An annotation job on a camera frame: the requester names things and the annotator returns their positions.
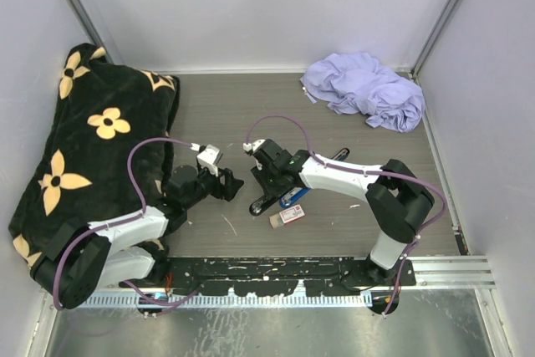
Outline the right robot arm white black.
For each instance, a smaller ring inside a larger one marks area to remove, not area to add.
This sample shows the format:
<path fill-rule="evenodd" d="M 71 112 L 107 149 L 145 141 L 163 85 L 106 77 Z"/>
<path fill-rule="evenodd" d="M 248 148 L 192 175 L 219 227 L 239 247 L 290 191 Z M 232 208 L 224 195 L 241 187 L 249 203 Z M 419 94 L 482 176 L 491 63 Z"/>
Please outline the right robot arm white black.
<path fill-rule="evenodd" d="M 263 214 L 296 187 L 332 191 L 367 202 L 380 234 L 366 258 L 366 272 L 378 285 L 396 275 L 396 264 L 435 203 L 424 184 L 398 160 L 383 166 L 358 166 L 308 150 L 292 155 L 273 140 L 246 142 L 243 149 L 255 160 L 251 173 L 263 191 L 249 207 L 253 216 Z"/>

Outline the black stapler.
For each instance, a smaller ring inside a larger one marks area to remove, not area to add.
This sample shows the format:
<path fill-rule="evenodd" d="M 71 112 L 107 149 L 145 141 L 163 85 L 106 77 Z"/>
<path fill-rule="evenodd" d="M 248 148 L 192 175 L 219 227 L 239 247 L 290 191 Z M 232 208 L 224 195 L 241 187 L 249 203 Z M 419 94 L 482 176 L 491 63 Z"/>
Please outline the black stapler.
<path fill-rule="evenodd" d="M 342 148 L 334 156 L 332 156 L 332 159 L 335 161 L 345 161 L 348 158 L 349 154 L 349 148 Z M 264 213 L 269 207 L 273 206 L 274 203 L 275 200 L 272 196 L 261 196 L 251 204 L 249 211 L 253 216 L 259 216 Z"/>

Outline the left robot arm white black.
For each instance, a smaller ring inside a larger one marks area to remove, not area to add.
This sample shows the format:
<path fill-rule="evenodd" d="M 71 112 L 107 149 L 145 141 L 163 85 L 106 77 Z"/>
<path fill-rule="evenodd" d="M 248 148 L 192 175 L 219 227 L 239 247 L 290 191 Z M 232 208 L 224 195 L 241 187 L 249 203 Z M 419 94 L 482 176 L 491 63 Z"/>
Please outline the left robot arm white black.
<path fill-rule="evenodd" d="M 187 212 L 208 196 L 232 201 L 244 182 L 225 168 L 214 176 L 206 168 L 179 166 L 154 206 L 104 222 L 69 219 L 30 270 L 48 292 L 59 281 L 59 303 L 82 304 L 97 288 L 125 280 L 149 287 L 163 284 L 171 269 L 169 248 L 159 241 L 187 220 Z"/>

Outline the blue stapler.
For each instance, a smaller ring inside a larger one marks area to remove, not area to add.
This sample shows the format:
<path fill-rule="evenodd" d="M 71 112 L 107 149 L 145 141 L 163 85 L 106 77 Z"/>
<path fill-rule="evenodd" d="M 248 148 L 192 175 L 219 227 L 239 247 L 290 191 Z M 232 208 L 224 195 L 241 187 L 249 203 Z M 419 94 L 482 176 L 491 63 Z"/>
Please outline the blue stapler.
<path fill-rule="evenodd" d="M 307 187 L 294 187 L 279 199 L 279 206 L 289 208 L 309 192 Z"/>

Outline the red white staple box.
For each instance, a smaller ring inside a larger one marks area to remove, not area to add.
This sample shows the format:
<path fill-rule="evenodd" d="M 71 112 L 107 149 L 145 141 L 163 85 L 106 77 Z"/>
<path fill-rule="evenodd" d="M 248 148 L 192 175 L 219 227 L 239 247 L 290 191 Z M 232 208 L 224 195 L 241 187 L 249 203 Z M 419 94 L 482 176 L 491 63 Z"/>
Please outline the red white staple box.
<path fill-rule="evenodd" d="M 269 217 L 269 223 L 273 229 L 284 227 L 289 223 L 305 217 L 305 213 L 300 205 L 295 205 Z"/>

